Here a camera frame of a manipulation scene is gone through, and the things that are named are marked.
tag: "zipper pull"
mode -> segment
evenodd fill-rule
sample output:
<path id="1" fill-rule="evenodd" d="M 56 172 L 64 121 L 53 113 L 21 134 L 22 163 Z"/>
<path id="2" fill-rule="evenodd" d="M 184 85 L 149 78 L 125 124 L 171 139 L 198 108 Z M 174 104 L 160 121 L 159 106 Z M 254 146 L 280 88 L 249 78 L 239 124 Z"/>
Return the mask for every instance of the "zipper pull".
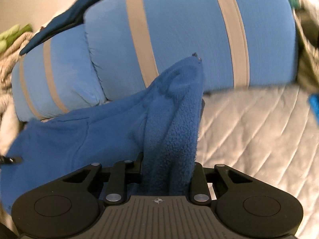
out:
<path id="1" fill-rule="evenodd" d="M 14 156 L 14 157 L 0 156 L 0 166 L 2 164 L 20 164 L 20 163 L 22 163 L 22 158 L 20 156 Z"/>

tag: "fuzzy fabric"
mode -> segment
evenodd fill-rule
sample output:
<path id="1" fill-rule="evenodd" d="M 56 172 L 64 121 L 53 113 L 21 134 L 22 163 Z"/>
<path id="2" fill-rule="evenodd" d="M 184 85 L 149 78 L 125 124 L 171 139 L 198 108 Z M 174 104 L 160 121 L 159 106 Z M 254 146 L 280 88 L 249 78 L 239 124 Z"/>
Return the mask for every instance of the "fuzzy fabric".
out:
<path id="1" fill-rule="evenodd" d="M 195 162 L 203 89 L 202 62 L 192 56 L 135 95 L 29 122 L 7 153 L 23 162 L 1 167 L 5 210 L 25 192 L 87 164 L 113 166 L 141 151 L 143 180 L 133 193 L 183 195 Z"/>
<path id="2" fill-rule="evenodd" d="M 6 155 L 22 128 L 22 123 L 18 120 L 13 102 L 11 72 L 20 59 L 20 50 L 32 36 L 32 32 L 23 33 L 12 46 L 0 55 L 0 155 L 2 156 Z M 0 223 L 18 234 L 11 216 L 3 209 L 2 202 L 0 202 Z"/>

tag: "quilted fabric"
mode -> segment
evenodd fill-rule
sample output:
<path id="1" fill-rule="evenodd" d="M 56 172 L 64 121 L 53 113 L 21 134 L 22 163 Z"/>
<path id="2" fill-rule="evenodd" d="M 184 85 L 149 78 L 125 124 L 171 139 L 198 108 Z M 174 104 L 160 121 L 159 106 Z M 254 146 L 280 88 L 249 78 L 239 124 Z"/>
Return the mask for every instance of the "quilted fabric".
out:
<path id="1" fill-rule="evenodd" d="M 226 164 L 292 194 L 304 209 L 296 236 L 318 239 L 319 129 L 308 97 L 297 85 L 206 95 L 196 161 Z"/>

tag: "gray fabric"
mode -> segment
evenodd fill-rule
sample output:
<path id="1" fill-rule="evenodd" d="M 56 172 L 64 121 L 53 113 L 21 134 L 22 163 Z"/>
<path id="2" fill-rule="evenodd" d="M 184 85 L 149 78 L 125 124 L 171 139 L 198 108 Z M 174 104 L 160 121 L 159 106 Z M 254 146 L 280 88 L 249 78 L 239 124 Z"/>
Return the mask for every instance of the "gray fabric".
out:
<path id="1" fill-rule="evenodd" d="M 296 236 L 318 239 L 319 129 L 308 96 L 297 85 L 204 96 L 196 161 L 226 164 L 292 194 L 304 209 Z"/>
<path id="2" fill-rule="evenodd" d="M 319 92 L 319 51 L 314 46 L 318 28 L 307 12 L 295 12 L 296 29 L 299 35 L 298 83 L 309 93 Z"/>

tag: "teal object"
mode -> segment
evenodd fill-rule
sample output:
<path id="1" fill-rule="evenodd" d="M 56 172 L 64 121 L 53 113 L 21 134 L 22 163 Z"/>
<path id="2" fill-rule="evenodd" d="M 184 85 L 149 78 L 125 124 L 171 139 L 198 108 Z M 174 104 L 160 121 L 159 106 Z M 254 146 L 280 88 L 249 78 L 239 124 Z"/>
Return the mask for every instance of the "teal object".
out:
<path id="1" fill-rule="evenodd" d="M 301 8 L 298 0 L 288 0 L 288 1 L 290 3 L 291 8 L 293 8 L 293 9 L 300 9 Z"/>
<path id="2" fill-rule="evenodd" d="M 312 94 L 309 97 L 310 107 L 315 114 L 317 123 L 319 124 L 319 94 Z"/>

